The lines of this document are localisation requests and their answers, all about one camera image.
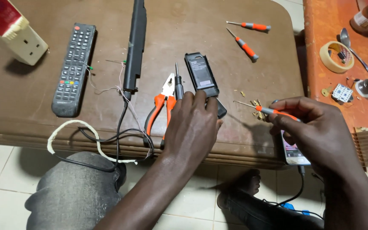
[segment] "spoon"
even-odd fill
[[[357,55],[356,52],[350,47],[349,33],[347,33],[346,28],[343,28],[340,32],[340,42],[343,43],[356,56],[356,58],[361,62],[361,64],[365,67],[365,69],[368,72],[368,66],[366,65],[366,63],[364,63],[364,61],[361,60],[359,55]]]

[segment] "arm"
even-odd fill
[[[295,97],[278,101],[272,109],[300,118],[270,115],[274,135],[285,130],[325,181],[326,230],[368,230],[368,178],[357,156],[350,131],[335,106]]]
[[[197,91],[178,100],[165,136],[165,148],[133,189],[95,227],[95,230],[152,229],[161,214],[190,180],[211,151],[222,121],[216,98]]]

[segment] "orange pliers handle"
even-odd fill
[[[148,114],[146,123],[144,124],[144,129],[147,135],[150,135],[150,130],[151,130],[151,127],[153,126],[153,122],[156,119],[157,115],[159,114],[165,101],[166,101],[166,96],[164,96],[163,94],[159,94],[154,97],[155,107]],[[176,99],[172,96],[169,96],[167,98],[167,127],[171,119],[171,110],[174,108],[176,102],[177,102]],[[143,141],[146,145],[148,145],[148,140],[146,137],[143,138]],[[164,136],[163,136],[163,140],[161,141],[161,146],[162,147],[164,146]]]

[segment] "leg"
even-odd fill
[[[99,154],[80,152],[69,159],[97,167],[113,163]],[[27,230],[91,230],[121,199],[118,190],[126,175],[125,165],[106,173],[60,162],[39,181],[36,193],[25,203],[31,211]]]
[[[228,208],[251,230],[323,229],[323,220],[283,207],[273,207],[253,195],[258,192],[256,170],[248,171],[218,196],[218,206]]]

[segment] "tv remote control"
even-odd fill
[[[86,85],[96,26],[75,23],[66,49],[65,59],[52,101],[52,111],[61,118],[74,118],[79,114]]]

